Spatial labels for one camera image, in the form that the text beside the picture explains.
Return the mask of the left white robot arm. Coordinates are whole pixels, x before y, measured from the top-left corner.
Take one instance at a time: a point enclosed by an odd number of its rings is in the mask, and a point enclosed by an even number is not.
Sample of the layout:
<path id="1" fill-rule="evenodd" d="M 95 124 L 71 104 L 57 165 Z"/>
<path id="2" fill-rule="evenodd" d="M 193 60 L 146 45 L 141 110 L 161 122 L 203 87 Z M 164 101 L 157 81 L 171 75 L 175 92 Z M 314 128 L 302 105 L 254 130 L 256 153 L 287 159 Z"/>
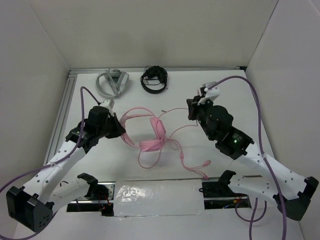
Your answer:
<path id="1" fill-rule="evenodd" d="M 92 200 L 100 190 L 98 180 L 87 173 L 60 187 L 69 170 L 96 146 L 101 138 L 121 136 L 125 129 L 120 125 L 113 108 L 107 104 L 94 106 L 80 126 L 72 129 L 61 148 L 31 180 L 21 187 L 12 186 L 6 192 L 8 214 L 35 233 L 42 231 L 54 214 L 71 201 L 85 197 Z"/>

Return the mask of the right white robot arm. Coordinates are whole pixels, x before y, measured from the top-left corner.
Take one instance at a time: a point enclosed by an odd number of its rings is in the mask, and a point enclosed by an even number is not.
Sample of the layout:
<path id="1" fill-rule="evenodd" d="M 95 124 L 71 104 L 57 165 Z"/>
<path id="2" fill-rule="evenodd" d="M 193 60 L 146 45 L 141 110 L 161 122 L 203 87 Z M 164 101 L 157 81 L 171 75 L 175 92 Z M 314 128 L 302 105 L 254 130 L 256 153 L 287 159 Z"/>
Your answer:
<path id="1" fill-rule="evenodd" d="M 233 116 L 227 109 L 200 96 L 187 99 L 188 119 L 197 120 L 210 141 L 224 155 L 255 171 L 262 178 L 253 180 L 232 170 L 219 178 L 218 190 L 223 196 L 232 193 L 254 195 L 264 201 L 274 202 L 287 218 L 301 221 L 319 185 L 312 177 L 304 177 L 290 170 L 272 156 L 262 153 L 254 140 L 235 128 Z"/>

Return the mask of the pink headphones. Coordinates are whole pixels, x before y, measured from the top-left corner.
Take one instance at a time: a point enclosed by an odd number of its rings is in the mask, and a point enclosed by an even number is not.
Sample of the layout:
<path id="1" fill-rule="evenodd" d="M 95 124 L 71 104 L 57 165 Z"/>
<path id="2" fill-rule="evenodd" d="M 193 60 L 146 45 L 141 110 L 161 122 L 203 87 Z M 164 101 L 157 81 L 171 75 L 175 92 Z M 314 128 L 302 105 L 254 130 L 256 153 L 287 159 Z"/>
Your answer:
<path id="1" fill-rule="evenodd" d="M 166 129 L 162 120 L 146 107 L 133 107 L 119 120 L 122 127 L 129 124 L 129 130 L 121 139 L 128 146 L 141 152 L 160 151 L 166 140 Z"/>

